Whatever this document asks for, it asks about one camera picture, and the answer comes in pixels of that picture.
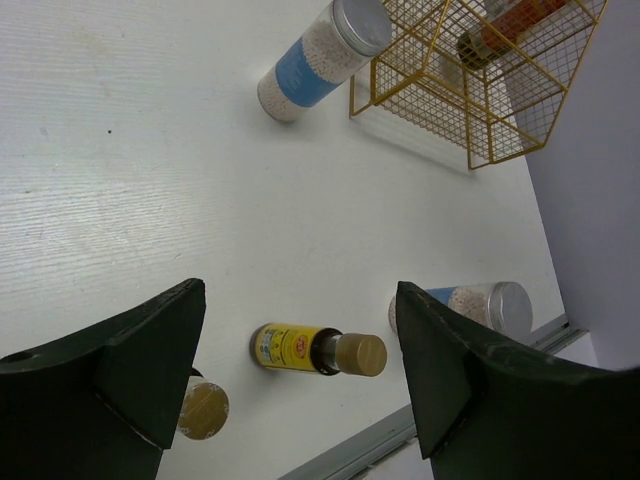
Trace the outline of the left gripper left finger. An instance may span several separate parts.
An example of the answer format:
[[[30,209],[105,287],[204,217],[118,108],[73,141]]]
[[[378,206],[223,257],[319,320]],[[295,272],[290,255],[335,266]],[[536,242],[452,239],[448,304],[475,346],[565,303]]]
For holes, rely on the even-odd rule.
[[[205,310],[205,284],[191,278],[2,358],[2,478],[155,478],[172,446]]]

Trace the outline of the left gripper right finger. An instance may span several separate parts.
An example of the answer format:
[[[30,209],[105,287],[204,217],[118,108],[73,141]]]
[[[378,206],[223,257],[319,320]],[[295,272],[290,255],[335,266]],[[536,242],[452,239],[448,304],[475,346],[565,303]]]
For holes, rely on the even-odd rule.
[[[437,479],[635,479],[639,372],[560,359],[417,285],[396,324],[422,457]]]

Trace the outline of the soy sauce bottle red label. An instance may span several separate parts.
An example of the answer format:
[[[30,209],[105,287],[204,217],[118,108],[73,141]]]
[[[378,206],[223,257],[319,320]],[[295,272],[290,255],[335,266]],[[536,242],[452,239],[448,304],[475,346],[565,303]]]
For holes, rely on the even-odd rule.
[[[484,18],[466,30],[457,41],[463,65],[483,69],[511,51],[523,35],[555,14],[568,1],[495,1]]]

